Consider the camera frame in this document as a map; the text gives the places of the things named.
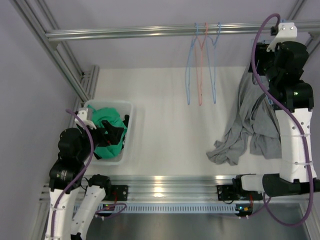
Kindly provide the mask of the green tank top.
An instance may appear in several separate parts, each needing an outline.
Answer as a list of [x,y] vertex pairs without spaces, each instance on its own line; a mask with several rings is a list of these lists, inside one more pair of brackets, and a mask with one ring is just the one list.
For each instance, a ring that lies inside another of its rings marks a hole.
[[124,148],[130,116],[125,114],[121,117],[113,107],[95,109],[90,104],[87,107],[93,110],[92,121],[103,136],[103,142],[95,148],[94,156],[97,160],[117,157]]

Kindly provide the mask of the pink wire hanger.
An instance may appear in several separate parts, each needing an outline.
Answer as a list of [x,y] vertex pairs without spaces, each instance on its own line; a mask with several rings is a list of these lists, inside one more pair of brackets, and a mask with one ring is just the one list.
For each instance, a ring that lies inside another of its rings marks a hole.
[[204,64],[204,46],[206,43],[206,39],[208,36],[208,23],[204,23],[205,31],[204,31],[204,38],[200,40],[197,37],[199,50],[200,50],[200,71],[196,70],[196,81],[197,81],[197,92],[198,92],[198,105],[201,106],[203,104],[203,64]]

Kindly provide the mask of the light blue wire hanger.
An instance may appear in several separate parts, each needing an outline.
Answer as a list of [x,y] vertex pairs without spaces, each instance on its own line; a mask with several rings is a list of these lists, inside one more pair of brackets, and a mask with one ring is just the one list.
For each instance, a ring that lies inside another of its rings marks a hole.
[[191,39],[189,52],[188,52],[188,56],[187,56],[186,67],[185,67],[185,75],[184,75],[187,105],[190,105],[190,103],[191,103],[190,83],[191,83],[192,57],[193,57],[193,51],[195,48],[195,43],[196,43],[196,40],[198,39],[198,35],[199,35],[199,24],[195,23],[194,26],[195,26],[195,35]]

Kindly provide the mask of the black tank top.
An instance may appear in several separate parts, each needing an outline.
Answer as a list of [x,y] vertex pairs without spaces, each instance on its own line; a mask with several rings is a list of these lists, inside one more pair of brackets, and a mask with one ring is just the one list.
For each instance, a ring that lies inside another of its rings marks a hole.
[[112,159],[117,157],[125,146],[126,133],[128,131],[130,116],[126,114],[124,120],[120,117],[103,117],[98,120],[100,127],[107,126],[104,136],[107,143],[98,146],[94,151],[97,160]]

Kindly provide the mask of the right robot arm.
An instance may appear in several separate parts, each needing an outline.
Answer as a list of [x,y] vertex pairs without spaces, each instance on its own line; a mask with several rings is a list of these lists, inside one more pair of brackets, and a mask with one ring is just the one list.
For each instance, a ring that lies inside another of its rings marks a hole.
[[237,175],[233,194],[244,199],[250,194],[269,197],[314,194],[320,190],[311,153],[311,118],[314,94],[301,76],[309,58],[305,45],[295,41],[257,43],[249,71],[265,77],[268,96],[279,124],[281,167],[279,173]]

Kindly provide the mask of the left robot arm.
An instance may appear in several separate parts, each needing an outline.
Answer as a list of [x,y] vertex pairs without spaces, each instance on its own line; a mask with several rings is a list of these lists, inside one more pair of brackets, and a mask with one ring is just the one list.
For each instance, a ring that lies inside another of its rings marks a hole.
[[112,185],[108,176],[96,174],[88,180],[83,201],[76,212],[74,205],[85,174],[85,160],[93,157],[97,147],[121,144],[125,128],[103,120],[101,126],[85,130],[80,126],[60,134],[58,159],[49,172],[50,210],[47,240],[84,240],[90,223],[103,200],[125,201],[125,185]]

